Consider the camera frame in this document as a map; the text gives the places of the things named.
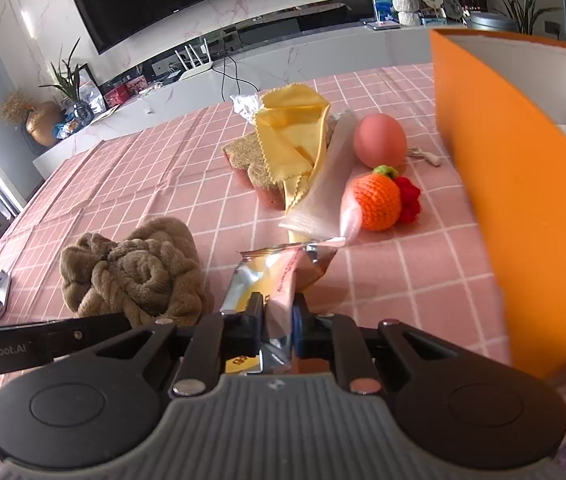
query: foil wrapper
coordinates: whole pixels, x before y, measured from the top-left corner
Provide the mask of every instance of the foil wrapper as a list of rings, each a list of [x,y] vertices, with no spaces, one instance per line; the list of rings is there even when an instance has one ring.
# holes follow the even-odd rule
[[[284,244],[241,253],[221,312],[242,312],[253,292],[263,295],[265,316],[261,354],[225,364],[227,373],[284,372],[291,367],[292,304],[295,292],[316,283],[328,269],[345,238]]]

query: storage box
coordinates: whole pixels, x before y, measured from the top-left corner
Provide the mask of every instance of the storage box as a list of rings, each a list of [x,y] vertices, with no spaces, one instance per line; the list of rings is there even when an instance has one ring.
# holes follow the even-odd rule
[[[116,105],[122,105],[129,98],[130,92],[128,92],[128,87],[126,87],[123,83],[105,94],[105,102],[108,104],[109,108]]]
[[[141,90],[147,88],[147,80],[144,75],[140,75],[125,83],[125,86],[128,88],[130,95],[138,95]]]
[[[514,366],[566,365],[566,43],[431,32],[436,123],[503,291]]]

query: power cord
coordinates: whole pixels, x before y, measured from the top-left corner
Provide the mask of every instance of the power cord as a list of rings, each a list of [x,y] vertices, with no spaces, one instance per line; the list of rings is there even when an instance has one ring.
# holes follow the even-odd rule
[[[230,53],[227,51],[226,47],[225,47],[225,41],[223,41],[223,52],[225,54],[225,56],[223,57],[223,72],[220,72],[218,70],[216,70],[214,67],[211,67],[213,72],[216,72],[218,74],[222,74],[223,75],[223,79],[221,79],[221,99],[223,99],[223,101],[225,101],[225,77],[228,76],[230,79],[236,81],[236,87],[238,88],[239,94],[241,93],[241,84],[240,82],[243,83],[247,83],[248,85],[251,85],[257,92],[259,92],[259,88],[258,86],[256,86],[254,83],[250,82],[250,81],[246,81],[245,79],[241,79],[239,78],[239,65],[236,62],[236,60],[230,55]],[[231,75],[227,74],[227,58],[230,58],[232,60],[232,62],[234,63],[234,77],[232,77]]]

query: gray rubber grip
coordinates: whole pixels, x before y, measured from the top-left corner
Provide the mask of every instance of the gray rubber grip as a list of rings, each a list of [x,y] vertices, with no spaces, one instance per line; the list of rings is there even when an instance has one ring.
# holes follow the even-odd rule
[[[6,461],[0,480],[565,480],[551,460],[506,472],[442,462],[413,444],[383,400],[342,391],[331,374],[222,376],[174,400],[134,451],[75,472]]]

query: table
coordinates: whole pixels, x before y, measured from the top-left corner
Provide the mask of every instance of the table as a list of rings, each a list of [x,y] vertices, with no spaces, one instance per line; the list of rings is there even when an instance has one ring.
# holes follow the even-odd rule
[[[431,65],[346,73],[308,81],[359,116],[397,118],[409,146],[440,155],[439,168],[411,160],[406,176],[423,190],[419,220],[364,233],[341,250],[306,292],[315,312],[339,312],[360,326],[400,319],[508,363],[500,293],[460,177],[434,121]],[[231,172],[222,147],[251,131],[224,102],[100,142],[59,166],[0,241],[0,270],[12,274],[3,322],[71,316],[60,290],[58,257],[85,232],[122,240],[142,221],[185,221],[199,251],[205,286],[218,308],[238,251],[287,242],[280,212],[265,209]],[[8,380],[0,376],[0,386]],[[562,390],[566,396],[566,387]]]

